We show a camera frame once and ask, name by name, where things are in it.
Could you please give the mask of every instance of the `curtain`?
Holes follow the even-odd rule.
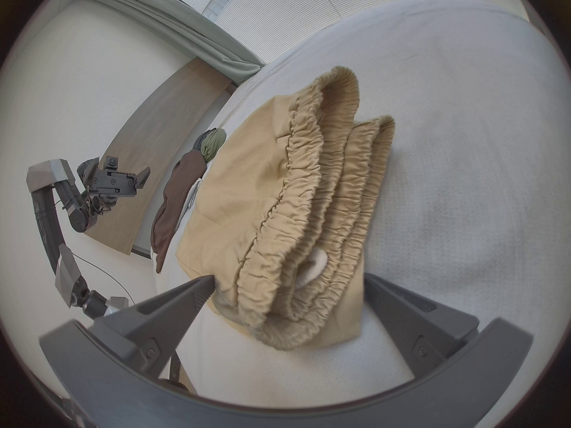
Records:
[[[146,25],[169,44],[199,57],[236,84],[264,63],[229,33],[180,0],[95,0]]]

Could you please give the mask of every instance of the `bed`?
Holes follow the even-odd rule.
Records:
[[[534,335],[519,374],[479,424],[529,390],[571,318],[571,81],[529,22],[481,0],[401,0],[343,19],[242,84],[211,127],[231,134],[272,96],[335,65],[359,78],[356,119],[395,118],[365,271]],[[186,282],[172,240],[157,289]],[[413,378],[365,307],[358,338],[279,352],[202,309],[177,353],[201,396],[307,407],[370,396]]]

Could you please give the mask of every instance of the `beige fabric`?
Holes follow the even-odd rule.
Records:
[[[177,249],[190,278],[215,275],[216,310],[277,349],[360,331],[361,253],[394,121],[353,126],[358,105],[343,67],[263,104],[218,152]],[[327,264],[296,290],[314,246]]]

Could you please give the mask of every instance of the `black cable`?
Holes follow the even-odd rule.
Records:
[[[79,260],[83,260],[85,263],[89,263],[92,267],[96,267],[98,270],[103,271],[106,275],[108,275],[111,279],[113,279],[113,281],[117,282],[122,288],[123,290],[125,290],[125,292],[127,292],[127,295],[129,295],[129,298],[131,298],[131,302],[133,304],[135,304],[135,302],[133,301],[133,298],[131,296],[131,294],[129,293],[129,290],[125,289],[125,287],[123,287],[123,284],[121,284],[121,282],[119,282],[117,279],[115,279],[112,275],[110,275],[107,271],[105,271],[104,269],[101,269],[100,267],[98,267],[97,265],[94,265],[93,263],[91,263],[90,261],[87,261],[86,259],[82,259],[79,255],[73,253]]]

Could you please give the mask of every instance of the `wooden board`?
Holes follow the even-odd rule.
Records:
[[[110,212],[98,217],[86,235],[125,254],[133,242],[149,202],[175,152],[196,122],[230,84],[210,65],[195,58],[162,83],[119,130],[103,157],[119,159],[119,171],[151,175],[134,198],[119,198]]]

